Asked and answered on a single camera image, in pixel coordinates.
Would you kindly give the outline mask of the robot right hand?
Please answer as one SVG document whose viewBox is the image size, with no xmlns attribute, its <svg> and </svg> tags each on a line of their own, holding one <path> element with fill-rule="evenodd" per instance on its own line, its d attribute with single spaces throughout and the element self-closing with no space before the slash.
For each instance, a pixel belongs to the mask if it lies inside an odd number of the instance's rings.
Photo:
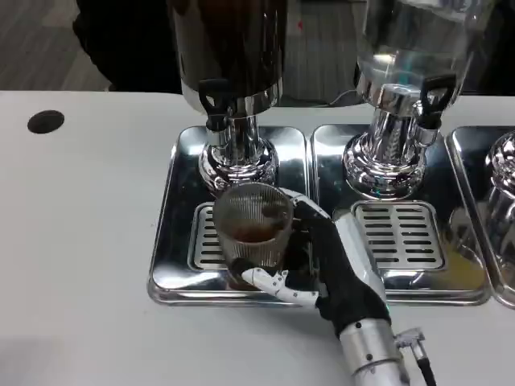
<svg viewBox="0 0 515 386">
<path fill-rule="evenodd" d="M 339 338 L 354 334 L 361 326 L 366 334 L 392 340 L 384 286 L 369 261 L 353 215 L 347 214 L 335 223 L 305 195 L 288 189 L 283 192 L 293 203 L 301 224 L 307 226 L 313 252 L 319 258 L 319 279 L 327 294 L 294 289 L 290 286 L 292 272 L 270 274 L 247 257 L 236 257 L 229 268 L 250 285 L 283 302 L 317 308 L 323 318 L 333 323 Z"/>
</svg>

